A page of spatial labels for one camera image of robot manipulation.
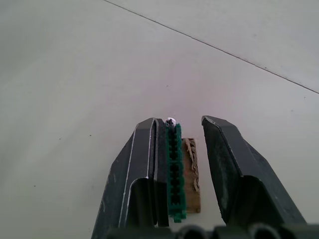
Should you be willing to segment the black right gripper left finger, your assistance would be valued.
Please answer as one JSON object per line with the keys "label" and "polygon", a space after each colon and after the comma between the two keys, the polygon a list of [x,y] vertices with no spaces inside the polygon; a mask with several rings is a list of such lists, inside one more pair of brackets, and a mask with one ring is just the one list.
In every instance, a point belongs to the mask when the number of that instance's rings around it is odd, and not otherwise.
{"label": "black right gripper left finger", "polygon": [[92,238],[175,238],[169,220],[186,217],[181,148],[175,119],[137,124],[110,168]]}

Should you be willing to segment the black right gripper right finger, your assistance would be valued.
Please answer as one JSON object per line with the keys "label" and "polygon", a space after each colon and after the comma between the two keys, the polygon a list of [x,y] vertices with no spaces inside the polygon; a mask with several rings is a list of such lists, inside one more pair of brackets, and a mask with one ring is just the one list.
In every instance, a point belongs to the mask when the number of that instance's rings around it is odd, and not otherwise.
{"label": "black right gripper right finger", "polygon": [[306,220],[268,161],[230,122],[203,116],[210,174],[223,221],[248,227]]}

